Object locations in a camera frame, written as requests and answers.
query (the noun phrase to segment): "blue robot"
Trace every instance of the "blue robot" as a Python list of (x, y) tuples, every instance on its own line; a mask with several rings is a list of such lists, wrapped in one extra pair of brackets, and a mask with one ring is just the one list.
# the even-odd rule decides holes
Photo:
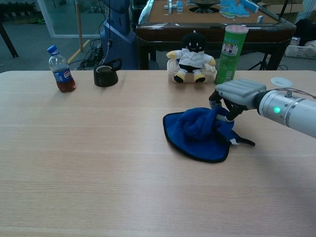
[(100, 31), (105, 62), (122, 59), (122, 69), (139, 69), (136, 33), (130, 28), (130, 0), (103, 0), (110, 9), (110, 17)]

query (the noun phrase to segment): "green can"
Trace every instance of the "green can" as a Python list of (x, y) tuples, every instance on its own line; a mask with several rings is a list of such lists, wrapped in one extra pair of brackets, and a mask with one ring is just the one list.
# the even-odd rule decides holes
[(236, 66), (248, 30), (247, 27), (239, 25), (230, 25), (225, 28), (224, 42), (215, 84), (222, 84), (234, 78)]

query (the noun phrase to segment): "blue cloth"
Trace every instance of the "blue cloth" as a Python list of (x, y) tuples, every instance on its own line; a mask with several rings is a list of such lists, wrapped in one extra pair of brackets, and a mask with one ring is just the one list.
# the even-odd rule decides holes
[(255, 145), (232, 130), (234, 122), (216, 119), (217, 114), (225, 116), (227, 113), (226, 109), (218, 107), (194, 108), (168, 114), (163, 118), (166, 138), (176, 149), (191, 158), (207, 162), (224, 161), (232, 139)]

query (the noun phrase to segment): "black mug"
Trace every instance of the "black mug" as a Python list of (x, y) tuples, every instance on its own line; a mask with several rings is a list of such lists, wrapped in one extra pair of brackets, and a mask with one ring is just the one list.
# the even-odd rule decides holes
[(115, 85), (119, 80), (117, 71), (120, 70), (121, 67), (122, 60), (120, 58), (95, 67), (93, 70), (94, 84), (100, 87)]

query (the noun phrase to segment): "yellow tape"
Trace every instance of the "yellow tape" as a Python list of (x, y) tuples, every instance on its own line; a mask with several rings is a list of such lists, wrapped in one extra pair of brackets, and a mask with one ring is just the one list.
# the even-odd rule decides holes
[[(82, 45), (83, 48), (90, 42), (90, 40), (88, 39), (86, 42), (84, 42), (84, 44)], [(70, 63), (71, 61), (73, 61), (74, 58), (76, 58), (76, 56), (80, 53), (80, 48), (68, 59), (68, 63)]]

